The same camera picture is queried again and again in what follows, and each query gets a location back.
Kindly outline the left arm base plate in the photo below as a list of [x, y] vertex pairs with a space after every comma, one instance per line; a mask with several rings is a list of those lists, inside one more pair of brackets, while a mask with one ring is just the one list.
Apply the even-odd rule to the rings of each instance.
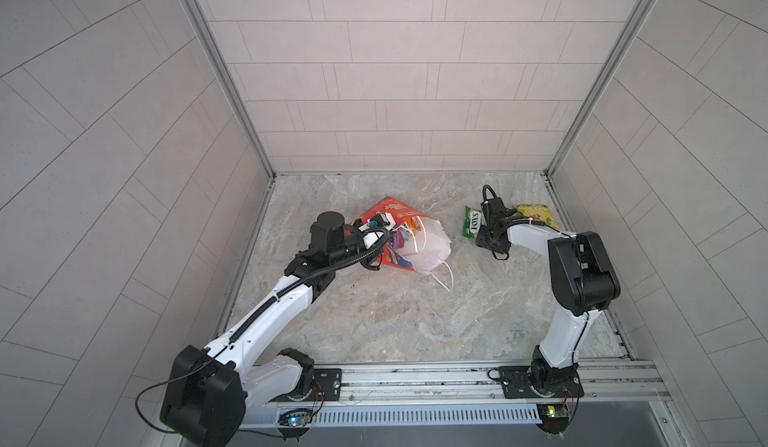
[[272, 402], [313, 402], [318, 401], [320, 396], [325, 401], [338, 401], [342, 374], [341, 368], [315, 368], [310, 380], [302, 377], [293, 392], [277, 396]]

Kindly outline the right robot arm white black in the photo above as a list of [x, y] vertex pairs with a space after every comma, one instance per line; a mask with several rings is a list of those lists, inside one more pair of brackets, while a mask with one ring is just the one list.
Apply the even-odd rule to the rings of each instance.
[[534, 348], [529, 385], [552, 396], [576, 378], [583, 341], [621, 288], [599, 234], [559, 230], [507, 207], [488, 184], [482, 187], [484, 223], [475, 244], [496, 260], [509, 258], [514, 245], [542, 255], [549, 263], [551, 288], [558, 303], [544, 340]]

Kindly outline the green Fox's candy packet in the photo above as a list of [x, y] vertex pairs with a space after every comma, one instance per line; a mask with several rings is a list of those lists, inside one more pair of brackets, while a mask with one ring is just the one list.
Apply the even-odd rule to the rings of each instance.
[[470, 206], [466, 206], [462, 235], [468, 239], [475, 239], [482, 225], [483, 225], [482, 211]]

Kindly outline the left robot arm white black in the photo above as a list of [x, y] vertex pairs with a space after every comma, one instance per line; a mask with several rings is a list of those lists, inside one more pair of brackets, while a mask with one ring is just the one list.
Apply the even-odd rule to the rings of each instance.
[[338, 271], [355, 264], [374, 269], [395, 228], [389, 214], [353, 223], [339, 212], [319, 214], [310, 227], [308, 248], [295, 255], [256, 307], [205, 347], [189, 345], [176, 356], [163, 384], [157, 430], [196, 446], [225, 446], [250, 411], [283, 395], [309, 395], [311, 357], [286, 348], [263, 365], [258, 358]]

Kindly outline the red paper gift bag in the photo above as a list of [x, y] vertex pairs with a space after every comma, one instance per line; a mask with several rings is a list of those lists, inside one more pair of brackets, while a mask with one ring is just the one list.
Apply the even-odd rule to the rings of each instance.
[[428, 275], [450, 292], [454, 286], [454, 274], [447, 263], [451, 240], [442, 224], [391, 196], [369, 208], [353, 224], [360, 227], [374, 214], [385, 212], [394, 217], [396, 229], [383, 250], [382, 263]]

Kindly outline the yellow snack packet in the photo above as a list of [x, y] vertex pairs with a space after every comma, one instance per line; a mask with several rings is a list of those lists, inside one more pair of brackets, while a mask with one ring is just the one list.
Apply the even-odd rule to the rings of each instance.
[[519, 204], [517, 210], [524, 216], [541, 221], [547, 226], [561, 230], [561, 225], [552, 214], [551, 209], [544, 204]]

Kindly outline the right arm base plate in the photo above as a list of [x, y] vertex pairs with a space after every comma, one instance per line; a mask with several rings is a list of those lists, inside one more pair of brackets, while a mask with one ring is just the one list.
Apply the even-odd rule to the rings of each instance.
[[556, 369], [546, 363], [531, 366], [501, 366], [490, 378], [501, 384], [506, 399], [581, 398], [584, 389], [577, 365]]

